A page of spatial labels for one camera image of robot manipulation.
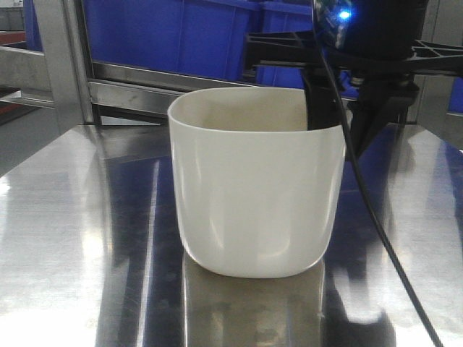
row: blue light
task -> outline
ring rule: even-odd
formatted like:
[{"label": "blue light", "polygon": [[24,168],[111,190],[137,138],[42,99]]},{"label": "blue light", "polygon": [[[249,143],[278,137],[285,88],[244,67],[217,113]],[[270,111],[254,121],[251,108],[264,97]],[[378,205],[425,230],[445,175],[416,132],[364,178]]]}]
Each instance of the blue light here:
[{"label": "blue light", "polygon": [[352,13],[350,11],[343,10],[338,13],[338,17],[340,20],[348,20],[350,16],[352,16]]}]

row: black mount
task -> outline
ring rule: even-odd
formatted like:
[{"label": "black mount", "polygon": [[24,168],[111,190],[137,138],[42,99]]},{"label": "black mount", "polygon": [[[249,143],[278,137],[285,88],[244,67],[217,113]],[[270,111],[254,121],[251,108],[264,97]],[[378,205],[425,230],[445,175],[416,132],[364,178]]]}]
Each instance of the black mount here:
[{"label": "black mount", "polygon": [[[322,53],[313,31],[249,34],[245,69],[256,66],[301,69],[307,100],[308,129],[324,129],[339,124]],[[338,77],[350,71],[351,84],[358,87],[358,98],[348,103],[352,111],[351,136],[360,156],[371,140],[391,121],[396,121],[413,105],[419,88],[416,74],[463,76],[463,47],[445,46],[416,40],[407,59],[381,61],[366,59],[323,47],[327,62]]]}]

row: blue bin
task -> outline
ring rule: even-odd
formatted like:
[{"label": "blue bin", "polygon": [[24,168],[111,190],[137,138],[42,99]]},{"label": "blue bin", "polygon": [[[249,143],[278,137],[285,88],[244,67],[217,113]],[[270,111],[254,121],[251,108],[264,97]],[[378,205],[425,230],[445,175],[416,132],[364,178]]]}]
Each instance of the blue bin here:
[{"label": "blue bin", "polygon": [[454,83],[454,89],[451,92],[450,112],[463,113],[463,79],[456,78]]},{"label": "blue bin", "polygon": [[[37,28],[31,0],[28,27]],[[256,31],[259,3],[245,0],[84,0],[93,59],[239,80],[245,33]],[[26,35],[41,48],[37,30]]]},{"label": "blue bin", "polygon": [[23,10],[27,49],[31,51],[42,51],[42,41],[38,33],[37,17],[35,16],[33,0],[24,0]]},{"label": "blue bin", "polygon": [[310,6],[312,0],[273,0],[273,2],[284,2],[285,4],[305,5]]}]

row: white plastic cup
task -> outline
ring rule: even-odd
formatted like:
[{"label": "white plastic cup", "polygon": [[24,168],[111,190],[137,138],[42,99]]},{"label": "white plastic cup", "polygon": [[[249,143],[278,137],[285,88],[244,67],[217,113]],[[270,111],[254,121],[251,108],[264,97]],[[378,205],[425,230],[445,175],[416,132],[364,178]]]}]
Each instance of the white plastic cup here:
[{"label": "white plastic cup", "polygon": [[280,278],[328,246],[344,167],[341,127],[307,131],[302,90],[199,90],[170,106],[177,217],[194,261]]}]

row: metal table surface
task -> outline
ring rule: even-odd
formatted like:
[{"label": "metal table surface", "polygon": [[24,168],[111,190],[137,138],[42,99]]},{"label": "metal table surface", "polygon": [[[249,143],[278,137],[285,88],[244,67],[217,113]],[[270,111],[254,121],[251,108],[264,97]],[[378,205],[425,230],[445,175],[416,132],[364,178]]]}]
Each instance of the metal table surface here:
[{"label": "metal table surface", "polygon": [[[445,346],[463,346],[463,155],[418,126],[361,159]],[[76,127],[0,178],[0,346],[431,346],[346,164],[305,273],[226,278],[184,254],[166,127]]]}]

